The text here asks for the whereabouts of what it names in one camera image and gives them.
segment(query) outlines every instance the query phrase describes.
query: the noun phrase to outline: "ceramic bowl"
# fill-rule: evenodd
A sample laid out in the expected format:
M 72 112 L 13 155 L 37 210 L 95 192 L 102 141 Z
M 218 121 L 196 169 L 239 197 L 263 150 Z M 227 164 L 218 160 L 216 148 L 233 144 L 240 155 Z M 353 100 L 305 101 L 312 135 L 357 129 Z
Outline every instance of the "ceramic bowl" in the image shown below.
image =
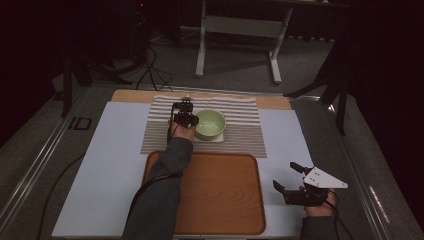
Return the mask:
M 199 117 L 199 124 L 197 124 L 196 127 L 196 136 L 202 140 L 214 140 L 225 130 L 225 117 L 220 111 L 204 109 L 197 112 L 196 116 Z

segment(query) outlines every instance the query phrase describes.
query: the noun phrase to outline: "striped cloth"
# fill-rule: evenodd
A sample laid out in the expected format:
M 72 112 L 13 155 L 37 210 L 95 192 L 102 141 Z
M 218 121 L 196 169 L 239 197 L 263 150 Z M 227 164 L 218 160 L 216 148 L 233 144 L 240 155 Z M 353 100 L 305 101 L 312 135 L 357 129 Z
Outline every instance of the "striped cloth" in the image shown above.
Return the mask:
M 142 154 L 166 148 L 166 135 L 171 107 L 180 98 L 155 96 L 150 106 L 146 131 L 141 147 Z M 261 122 L 255 98 L 192 98 L 193 112 L 214 109 L 222 112 L 227 122 L 222 142 L 195 141 L 196 152 L 244 153 L 266 158 Z

